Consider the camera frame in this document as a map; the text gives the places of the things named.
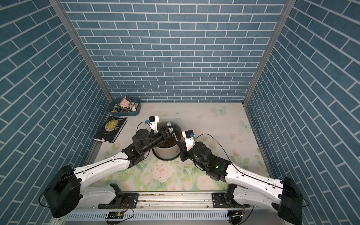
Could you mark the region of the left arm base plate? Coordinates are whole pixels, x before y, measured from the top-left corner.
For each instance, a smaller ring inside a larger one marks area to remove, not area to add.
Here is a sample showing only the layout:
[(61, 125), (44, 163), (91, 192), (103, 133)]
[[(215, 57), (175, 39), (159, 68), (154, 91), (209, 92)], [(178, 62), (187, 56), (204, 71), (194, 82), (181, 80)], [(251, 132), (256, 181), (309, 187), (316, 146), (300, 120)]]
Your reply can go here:
[(115, 197), (108, 204), (99, 204), (99, 209), (119, 209), (121, 207), (135, 209), (137, 206), (138, 193), (123, 193), (119, 186), (111, 183), (110, 186), (114, 190)]

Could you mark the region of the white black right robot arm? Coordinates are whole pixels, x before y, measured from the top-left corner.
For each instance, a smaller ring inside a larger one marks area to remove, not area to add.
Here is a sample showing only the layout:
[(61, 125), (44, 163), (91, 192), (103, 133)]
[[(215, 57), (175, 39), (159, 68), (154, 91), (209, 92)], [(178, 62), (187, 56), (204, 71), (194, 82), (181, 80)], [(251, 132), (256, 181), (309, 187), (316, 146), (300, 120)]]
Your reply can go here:
[(213, 155), (202, 142), (186, 144), (179, 141), (177, 144), (182, 161), (190, 159), (213, 180), (227, 183), (228, 189), (232, 191), (239, 186), (251, 191), (249, 194), (231, 193), (230, 202), (262, 206), (275, 211), (280, 218), (291, 224), (302, 224), (303, 195), (291, 178), (271, 179), (241, 169), (229, 160)]

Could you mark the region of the white ceramic pot with soil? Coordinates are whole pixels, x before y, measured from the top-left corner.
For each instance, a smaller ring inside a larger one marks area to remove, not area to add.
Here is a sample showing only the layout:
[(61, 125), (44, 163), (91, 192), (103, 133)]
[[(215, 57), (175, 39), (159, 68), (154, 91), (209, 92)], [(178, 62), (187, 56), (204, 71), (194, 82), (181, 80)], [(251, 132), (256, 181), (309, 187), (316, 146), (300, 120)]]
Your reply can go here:
[[(181, 131), (181, 128), (176, 123), (172, 123), (172, 125), (175, 125), (177, 127), (175, 129), (176, 140), (172, 139), (172, 140), (165, 141), (160, 146), (158, 146), (159, 148), (170, 148), (173, 146), (178, 147), (177, 141), (180, 141), (182, 139), (182, 131)], [(164, 126), (166, 126), (165, 122), (161, 122), (160, 127), (164, 127)]]

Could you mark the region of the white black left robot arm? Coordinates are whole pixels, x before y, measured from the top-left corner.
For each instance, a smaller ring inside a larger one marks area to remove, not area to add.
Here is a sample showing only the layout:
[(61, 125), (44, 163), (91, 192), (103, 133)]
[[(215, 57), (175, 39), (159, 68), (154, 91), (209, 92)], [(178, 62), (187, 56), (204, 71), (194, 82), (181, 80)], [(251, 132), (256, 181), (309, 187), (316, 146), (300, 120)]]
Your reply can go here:
[(88, 187), (145, 160), (147, 152), (176, 135), (176, 128), (176, 125), (168, 125), (157, 131), (140, 129), (133, 136), (132, 144), (110, 158), (83, 167), (62, 167), (44, 191), (52, 217), (63, 217), (78, 206), (98, 205), (100, 209), (122, 207), (123, 192), (117, 184), (93, 190)]

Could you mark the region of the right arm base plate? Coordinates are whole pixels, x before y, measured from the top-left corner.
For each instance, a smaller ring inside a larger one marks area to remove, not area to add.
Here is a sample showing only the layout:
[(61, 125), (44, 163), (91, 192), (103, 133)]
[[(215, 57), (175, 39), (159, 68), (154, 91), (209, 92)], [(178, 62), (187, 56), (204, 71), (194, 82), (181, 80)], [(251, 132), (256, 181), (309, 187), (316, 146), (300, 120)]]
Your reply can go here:
[(234, 199), (234, 191), (237, 186), (229, 184), (225, 192), (212, 193), (212, 204), (214, 208), (245, 208), (250, 207), (249, 204), (238, 204)]

